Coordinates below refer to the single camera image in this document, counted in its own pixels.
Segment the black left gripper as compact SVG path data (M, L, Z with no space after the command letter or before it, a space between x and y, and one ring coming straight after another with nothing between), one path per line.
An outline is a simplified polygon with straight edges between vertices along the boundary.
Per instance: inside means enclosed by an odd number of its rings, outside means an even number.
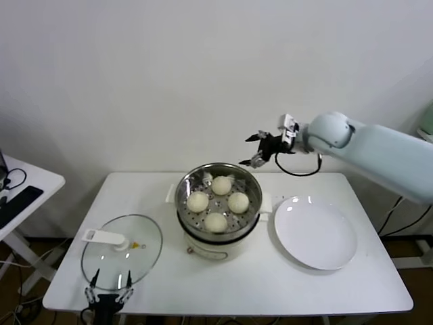
M95 287L99 277L100 269L97 269L95 275L92 277L90 284L85 289L85 296L89 304L89 309L93 312L94 325L112 325L114 316L123 308L124 303L127 302L133 295L134 289L132 288L131 271L128 272L127 284L121 295L117 294L100 294L95 297Z

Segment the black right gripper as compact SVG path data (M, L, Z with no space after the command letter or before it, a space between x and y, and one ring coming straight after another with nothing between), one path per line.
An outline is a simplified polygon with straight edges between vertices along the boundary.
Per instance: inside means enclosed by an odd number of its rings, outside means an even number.
M248 137L245 142L260 142L258 152L251 159L239 162L240 165L253 169L262 167L274 154L293 154L293 146L284 142L281 135L274 136L267 131L259 130Z

